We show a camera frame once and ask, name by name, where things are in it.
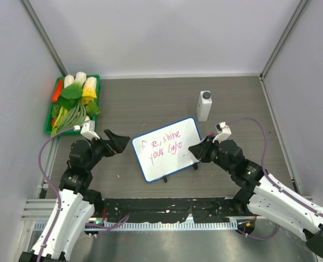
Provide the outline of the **blue-framed whiteboard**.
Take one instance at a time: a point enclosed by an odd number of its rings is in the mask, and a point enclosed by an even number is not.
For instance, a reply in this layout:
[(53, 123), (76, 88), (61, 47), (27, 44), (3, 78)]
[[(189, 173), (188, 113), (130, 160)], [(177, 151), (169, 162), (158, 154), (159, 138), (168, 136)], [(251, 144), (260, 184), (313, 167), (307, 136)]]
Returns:
[(188, 147), (200, 141), (196, 120), (188, 117), (136, 136), (131, 145), (145, 181), (151, 183), (197, 164)]

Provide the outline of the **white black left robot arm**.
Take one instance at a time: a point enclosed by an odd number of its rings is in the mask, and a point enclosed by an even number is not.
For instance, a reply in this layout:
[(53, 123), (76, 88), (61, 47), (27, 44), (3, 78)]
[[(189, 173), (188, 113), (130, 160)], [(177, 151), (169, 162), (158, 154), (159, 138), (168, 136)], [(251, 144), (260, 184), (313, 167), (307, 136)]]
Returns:
[(81, 130), (82, 140), (72, 143), (67, 168), (56, 193), (56, 204), (41, 236), (20, 261), (69, 261), (73, 248), (89, 218), (102, 214), (101, 193), (89, 188), (92, 169), (104, 157), (122, 153), (130, 137), (106, 129), (104, 140), (94, 131)]

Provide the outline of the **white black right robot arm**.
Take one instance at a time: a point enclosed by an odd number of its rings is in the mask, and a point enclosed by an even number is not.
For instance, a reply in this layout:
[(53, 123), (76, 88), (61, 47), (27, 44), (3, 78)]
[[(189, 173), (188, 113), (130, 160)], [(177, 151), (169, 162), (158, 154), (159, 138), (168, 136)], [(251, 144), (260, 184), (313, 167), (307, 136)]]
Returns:
[(323, 258), (323, 207), (247, 159), (233, 140), (218, 142), (207, 136), (188, 150), (200, 162), (212, 162), (222, 168), (240, 187), (233, 202), (238, 215), (250, 212), (275, 222), (305, 241), (314, 254)]

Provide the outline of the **white bottle black cap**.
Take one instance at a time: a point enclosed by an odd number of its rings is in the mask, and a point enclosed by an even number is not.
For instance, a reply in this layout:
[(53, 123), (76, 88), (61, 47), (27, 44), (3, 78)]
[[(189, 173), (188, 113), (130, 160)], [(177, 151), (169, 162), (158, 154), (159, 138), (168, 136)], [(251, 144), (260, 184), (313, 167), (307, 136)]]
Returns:
[(199, 122), (206, 122), (212, 106), (212, 96), (210, 91), (201, 91), (199, 95), (196, 115)]

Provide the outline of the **green toy bean bundle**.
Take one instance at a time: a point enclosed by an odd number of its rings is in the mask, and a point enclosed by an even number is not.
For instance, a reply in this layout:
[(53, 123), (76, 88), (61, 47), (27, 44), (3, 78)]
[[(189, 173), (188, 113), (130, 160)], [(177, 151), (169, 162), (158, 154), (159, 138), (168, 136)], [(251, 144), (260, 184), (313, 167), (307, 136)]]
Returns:
[(85, 106), (79, 101), (61, 121), (58, 131), (63, 131), (74, 126), (82, 126), (84, 122), (89, 120), (91, 119), (86, 112)]

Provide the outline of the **yellow white toy napa cabbage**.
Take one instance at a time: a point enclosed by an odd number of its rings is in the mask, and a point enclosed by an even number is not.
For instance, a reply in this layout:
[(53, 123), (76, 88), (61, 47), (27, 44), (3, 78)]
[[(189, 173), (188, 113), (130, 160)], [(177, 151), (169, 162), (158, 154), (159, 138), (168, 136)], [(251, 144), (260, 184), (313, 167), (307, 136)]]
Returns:
[(96, 87), (97, 79), (95, 77), (89, 77), (86, 79), (82, 88), (81, 101), (83, 105), (88, 105), (97, 99)]

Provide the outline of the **yellow green toy stalks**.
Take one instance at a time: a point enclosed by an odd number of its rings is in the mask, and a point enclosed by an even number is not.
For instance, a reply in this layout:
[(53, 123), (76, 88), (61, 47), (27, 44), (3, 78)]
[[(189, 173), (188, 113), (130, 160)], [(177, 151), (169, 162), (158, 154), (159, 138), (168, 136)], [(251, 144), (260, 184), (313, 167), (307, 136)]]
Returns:
[(55, 119), (54, 125), (52, 127), (51, 136), (54, 136), (59, 131), (62, 121), (64, 120), (68, 112), (69, 110), (67, 110), (63, 106), (60, 107), (58, 115)]

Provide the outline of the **green plastic vegetable tray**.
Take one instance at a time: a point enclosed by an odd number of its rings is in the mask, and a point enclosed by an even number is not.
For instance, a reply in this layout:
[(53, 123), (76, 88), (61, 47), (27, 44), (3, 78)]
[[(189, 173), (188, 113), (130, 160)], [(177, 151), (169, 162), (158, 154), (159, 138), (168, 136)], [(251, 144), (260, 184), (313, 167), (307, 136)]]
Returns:
[[(91, 120), (96, 121), (97, 115), (100, 113), (99, 110), (99, 94), (100, 94), (100, 77), (99, 75), (87, 75), (87, 78), (95, 77), (97, 79), (97, 99), (94, 102), (85, 105), (86, 112)], [(63, 79), (64, 82), (65, 77), (58, 77), (55, 81), (55, 86), (53, 91), (56, 87), (57, 82), (59, 79)], [(67, 88), (62, 87), (61, 95), (58, 97), (57, 103), (50, 102), (49, 112), (47, 113), (47, 119), (45, 121), (44, 133), (47, 135), (51, 135), (52, 127), (54, 125), (55, 119), (58, 115), (59, 109), (61, 106), (66, 108), (67, 110), (71, 110), (74, 108), (79, 101), (81, 101), (82, 97), (82, 88), (80, 84), (75, 84), (74, 82), (68, 86)], [(65, 135), (77, 135), (79, 132), (72, 130), (72, 127), (66, 130), (63, 130)]]

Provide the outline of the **white green toy cabbage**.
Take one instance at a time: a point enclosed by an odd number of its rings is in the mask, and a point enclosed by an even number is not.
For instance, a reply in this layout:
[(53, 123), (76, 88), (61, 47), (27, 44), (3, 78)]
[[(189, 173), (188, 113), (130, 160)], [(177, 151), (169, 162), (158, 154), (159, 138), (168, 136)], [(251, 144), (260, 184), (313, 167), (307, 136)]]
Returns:
[(81, 86), (83, 86), (83, 84), (85, 83), (87, 79), (87, 75), (84, 72), (77, 72), (76, 73), (76, 77), (74, 79), (74, 83), (75, 84), (80, 84)]

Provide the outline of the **orange toy carrot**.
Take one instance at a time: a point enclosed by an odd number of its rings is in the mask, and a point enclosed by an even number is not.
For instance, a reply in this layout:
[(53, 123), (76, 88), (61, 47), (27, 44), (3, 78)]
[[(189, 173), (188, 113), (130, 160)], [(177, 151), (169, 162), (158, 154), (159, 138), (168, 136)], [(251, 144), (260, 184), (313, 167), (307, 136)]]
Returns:
[(61, 95), (62, 87), (63, 87), (63, 79), (59, 79), (52, 95), (53, 103), (57, 103), (58, 97)]

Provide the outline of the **white toy bok choy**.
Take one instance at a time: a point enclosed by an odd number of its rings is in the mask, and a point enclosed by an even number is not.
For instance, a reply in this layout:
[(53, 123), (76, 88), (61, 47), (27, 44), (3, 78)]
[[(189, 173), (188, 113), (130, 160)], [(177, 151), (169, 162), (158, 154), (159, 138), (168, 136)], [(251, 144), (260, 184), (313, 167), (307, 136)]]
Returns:
[(63, 88), (67, 88), (68, 86), (70, 86), (74, 82), (74, 79), (75, 78), (72, 75), (67, 75), (64, 78)]

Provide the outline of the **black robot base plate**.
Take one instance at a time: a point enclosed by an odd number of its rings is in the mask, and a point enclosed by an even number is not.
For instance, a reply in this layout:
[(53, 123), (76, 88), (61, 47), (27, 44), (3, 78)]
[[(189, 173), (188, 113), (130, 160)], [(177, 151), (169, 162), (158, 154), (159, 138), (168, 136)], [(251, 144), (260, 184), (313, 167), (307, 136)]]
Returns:
[(93, 217), (118, 222), (129, 216), (129, 223), (184, 223), (192, 216), (195, 223), (228, 222), (230, 217), (255, 217), (232, 198), (106, 198)]

